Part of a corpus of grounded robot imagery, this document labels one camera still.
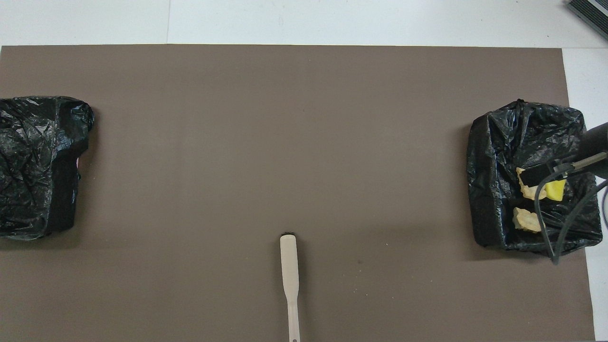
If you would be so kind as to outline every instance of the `black trash bag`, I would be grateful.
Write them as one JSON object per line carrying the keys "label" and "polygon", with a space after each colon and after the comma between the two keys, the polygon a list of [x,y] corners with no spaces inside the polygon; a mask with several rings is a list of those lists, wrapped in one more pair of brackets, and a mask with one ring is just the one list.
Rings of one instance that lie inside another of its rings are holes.
{"label": "black trash bag", "polygon": [[[526,169],[575,152],[578,137],[585,131],[580,111],[523,100],[473,121],[466,171],[473,233],[479,245],[549,256],[541,233],[515,229],[513,208],[534,212],[534,201],[520,191],[515,168]],[[553,248],[568,213],[594,187],[595,177],[582,173],[567,178],[562,201],[541,200]],[[600,224],[594,196],[566,235],[562,254],[601,242]]]}
{"label": "black trash bag", "polygon": [[77,159],[93,121],[71,97],[0,99],[0,237],[33,240],[74,225]]}

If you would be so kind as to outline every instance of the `yellow block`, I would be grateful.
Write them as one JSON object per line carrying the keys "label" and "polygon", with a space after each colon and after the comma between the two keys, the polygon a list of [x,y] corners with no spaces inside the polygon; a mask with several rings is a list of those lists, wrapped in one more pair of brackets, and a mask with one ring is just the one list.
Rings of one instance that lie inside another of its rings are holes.
{"label": "yellow block", "polygon": [[564,186],[566,180],[552,181],[545,185],[545,191],[547,191],[547,198],[554,201],[561,201],[564,199]]}

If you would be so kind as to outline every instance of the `brown table surface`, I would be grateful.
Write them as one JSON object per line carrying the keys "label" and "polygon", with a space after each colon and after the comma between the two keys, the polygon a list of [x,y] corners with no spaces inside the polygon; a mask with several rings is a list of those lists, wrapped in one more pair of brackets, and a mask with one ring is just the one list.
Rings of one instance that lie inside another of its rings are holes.
{"label": "brown table surface", "polygon": [[592,340],[583,251],[473,240],[471,122],[568,104],[558,49],[2,48],[0,96],[97,114],[74,228],[0,242],[1,341]]}

